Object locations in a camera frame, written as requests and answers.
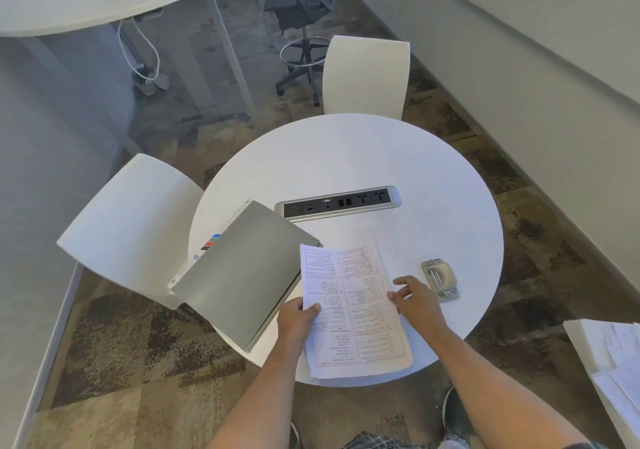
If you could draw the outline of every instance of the black office chair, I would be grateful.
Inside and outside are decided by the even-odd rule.
[[[275,13],[283,33],[290,28],[302,29],[302,38],[292,41],[280,51],[280,59],[287,65],[289,74],[276,82],[277,94],[284,95],[285,84],[306,74],[314,92],[314,106],[319,106],[315,74],[322,73],[325,56],[314,59],[311,50],[328,48],[330,40],[322,36],[309,36],[307,26],[333,10],[332,0],[265,0],[264,10]],[[288,48],[300,49],[300,60],[285,60],[282,55]]]

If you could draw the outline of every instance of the metal paper punch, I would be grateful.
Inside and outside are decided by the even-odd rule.
[[[460,299],[458,280],[451,266],[442,259],[431,259],[421,264],[429,289],[436,291],[439,302]]]

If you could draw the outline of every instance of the forearm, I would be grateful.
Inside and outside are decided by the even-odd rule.
[[[492,449],[561,449],[587,439],[448,328],[421,333],[440,358],[479,437]]]
[[[231,411],[209,449],[288,447],[299,356],[297,347],[276,342],[260,374]]]

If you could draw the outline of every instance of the person's right hand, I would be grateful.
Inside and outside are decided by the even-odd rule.
[[[434,291],[412,275],[398,277],[394,284],[406,285],[398,292],[388,292],[387,297],[427,343],[431,344],[439,334],[448,330]]]

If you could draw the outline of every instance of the stack of papers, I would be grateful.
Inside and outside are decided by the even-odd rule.
[[[640,438],[640,324],[605,323],[602,334],[615,368],[591,378]]]
[[[408,368],[411,347],[374,244],[339,251],[300,245],[303,307],[322,305],[305,345],[318,379]]]

